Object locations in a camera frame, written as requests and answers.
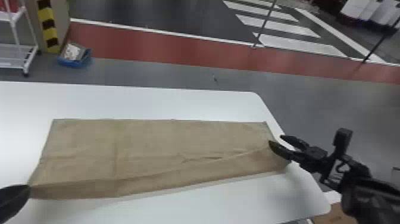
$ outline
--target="table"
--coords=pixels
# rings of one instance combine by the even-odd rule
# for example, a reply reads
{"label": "table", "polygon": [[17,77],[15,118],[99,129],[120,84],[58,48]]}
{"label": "table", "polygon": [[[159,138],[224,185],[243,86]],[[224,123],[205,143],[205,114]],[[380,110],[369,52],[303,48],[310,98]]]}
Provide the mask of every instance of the table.
{"label": "table", "polygon": [[[52,119],[263,122],[283,131],[252,92],[0,82],[0,187],[26,183]],[[313,177],[291,163],[253,175],[123,198],[29,200],[11,223],[280,223],[330,210]]]}

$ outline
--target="beige towel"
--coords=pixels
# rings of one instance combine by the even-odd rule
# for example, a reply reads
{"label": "beige towel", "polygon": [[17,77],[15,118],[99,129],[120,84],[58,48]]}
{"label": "beige towel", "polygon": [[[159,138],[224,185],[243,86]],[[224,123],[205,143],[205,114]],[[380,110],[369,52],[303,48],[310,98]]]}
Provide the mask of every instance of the beige towel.
{"label": "beige towel", "polygon": [[54,120],[31,197],[119,197],[281,170],[273,139],[266,123]]}

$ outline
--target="robotic arm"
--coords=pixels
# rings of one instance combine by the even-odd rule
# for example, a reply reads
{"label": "robotic arm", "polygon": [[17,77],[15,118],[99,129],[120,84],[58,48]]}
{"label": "robotic arm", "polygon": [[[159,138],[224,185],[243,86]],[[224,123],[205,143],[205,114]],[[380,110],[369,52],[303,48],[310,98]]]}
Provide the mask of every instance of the robotic arm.
{"label": "robotic arm", "polygon": [[269,144],[277,155],[299,163],[310,173],[321,174],[319,182],[342,194],[343,212],[356,218],[359,224],[400,223],[400,191],[390,183],[372,178],[367,166],[346,154],[351,136],[351,130],[339,129],[331,155],[294,136],[281,138],[299,151],[273,141]]}

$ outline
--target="red stripe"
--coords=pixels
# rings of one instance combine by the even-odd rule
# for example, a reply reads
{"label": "red stripe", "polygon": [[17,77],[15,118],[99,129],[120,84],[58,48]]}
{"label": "red stripe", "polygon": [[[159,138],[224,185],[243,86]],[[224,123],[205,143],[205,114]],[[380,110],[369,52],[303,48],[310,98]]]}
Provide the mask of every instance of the red stripe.
{"label": "red stripe", "polygon": [[274,48],[72,23],[69,39],[94,57],[400,84],[400,67]]}

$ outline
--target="metal rack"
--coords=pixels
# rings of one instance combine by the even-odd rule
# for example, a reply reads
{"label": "metal rack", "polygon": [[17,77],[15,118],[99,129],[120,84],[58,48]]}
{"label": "metal rack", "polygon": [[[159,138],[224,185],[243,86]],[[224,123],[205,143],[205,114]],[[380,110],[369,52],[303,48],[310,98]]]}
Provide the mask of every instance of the metal rack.
{"label": "metal rack", "polygon": [[[22,69],[23,76],[29,77],[29,66],[36,54],[41,54],[38,48],[35,33],[33,32],[32,24],[29,15],[26,11],[24,0],[21,0],[21,6],[16,13],[11,12],[10,3],[8,0],[4,1],[6,11],[0,11],[0,22],[7,22],[10,24],[12,33],[14,35],[15,44],[0,43],[0,68]],[[21,16],[25,14],[29,25],[32,39],[35,43],[34,46],[21,45],[18,38],[16,24]]]}

